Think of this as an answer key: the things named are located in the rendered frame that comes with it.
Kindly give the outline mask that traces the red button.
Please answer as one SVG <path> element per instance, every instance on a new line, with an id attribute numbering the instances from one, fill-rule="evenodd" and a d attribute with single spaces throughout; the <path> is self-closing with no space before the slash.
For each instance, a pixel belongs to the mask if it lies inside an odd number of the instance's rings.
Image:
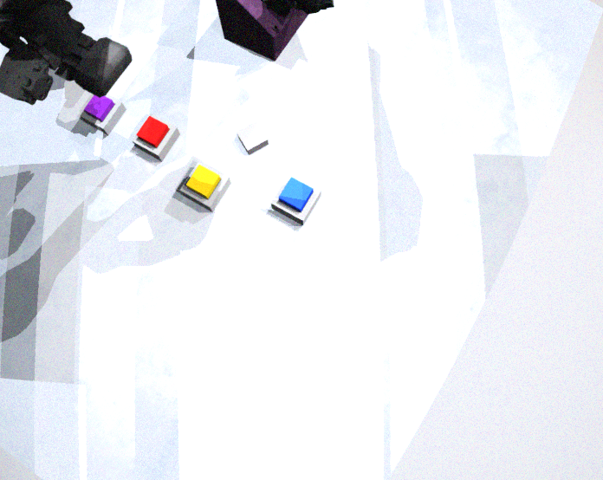
<path id="1" fill-rule="evenodd" d="M 179 136 L 177 126 L 149 114 L 132 142 L 136 148 L 163 161 Z"/>

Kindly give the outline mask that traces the purple button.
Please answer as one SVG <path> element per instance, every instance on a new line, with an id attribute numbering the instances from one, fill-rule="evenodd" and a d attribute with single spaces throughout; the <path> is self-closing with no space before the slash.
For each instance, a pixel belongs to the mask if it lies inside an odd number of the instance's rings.
<path id="1" fill-rule="evenodd" d="M 87 124 L 109 136 L 125 111 L 122 101 L 107 94 L 101 98 L 94 96 L 80 116 Z"/>

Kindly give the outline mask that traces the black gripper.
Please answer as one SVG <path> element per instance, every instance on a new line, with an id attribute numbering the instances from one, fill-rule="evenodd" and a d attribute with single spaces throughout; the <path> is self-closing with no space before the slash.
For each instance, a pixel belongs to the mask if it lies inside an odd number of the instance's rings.
<path id="1" fill-rule="evenodd" d="M 107 95 L 112 86 L 131 64 L 133 57 L 128 47 L 108 37 L 97 41 L 83 34 L 84 24 L 69 15 L 71 2 L 60 0 L 56 13 L 42 27 L 20 30 L 10 25 L 0 33 L 0 43 L 10 49 L 7 35 L 16 34 L 26 42 L 57 55 L 61 60 L 55 75 L 77 85 L 98 98 Z"/>

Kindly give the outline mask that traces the yellow button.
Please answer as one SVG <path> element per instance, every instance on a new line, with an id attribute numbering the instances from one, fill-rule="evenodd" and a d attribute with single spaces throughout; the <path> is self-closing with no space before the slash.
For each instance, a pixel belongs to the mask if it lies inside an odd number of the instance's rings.
<path id="1" fill-rule="evenodd" d="M 186 198 L 213 212 L 230 185 L 229 176 L 199 160 L 180 190 Z"/>

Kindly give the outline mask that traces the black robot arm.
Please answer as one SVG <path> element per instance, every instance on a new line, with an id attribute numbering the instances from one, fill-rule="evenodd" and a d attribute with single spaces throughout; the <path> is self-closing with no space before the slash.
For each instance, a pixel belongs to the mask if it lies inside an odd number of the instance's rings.
<path id="1" fill-rule="evenodd" d="M 10 25 L 26 31 L 43 26 L 56 13 L 60 0 L 0 0 L 0 33 Z M 281 15 L 291 8 L 307 15 L 334 8 L 334 0 L 263 0 Z M 285 12 L 285 14 L 284 14 Z M 0 93 L 32 106 L 48 97 L 53 84 L 49 69 L 61 64 L 57 55 L 43 46 L 24 42 L 16 34 L 7 35 L 11 47 L 0 66 Z"/>

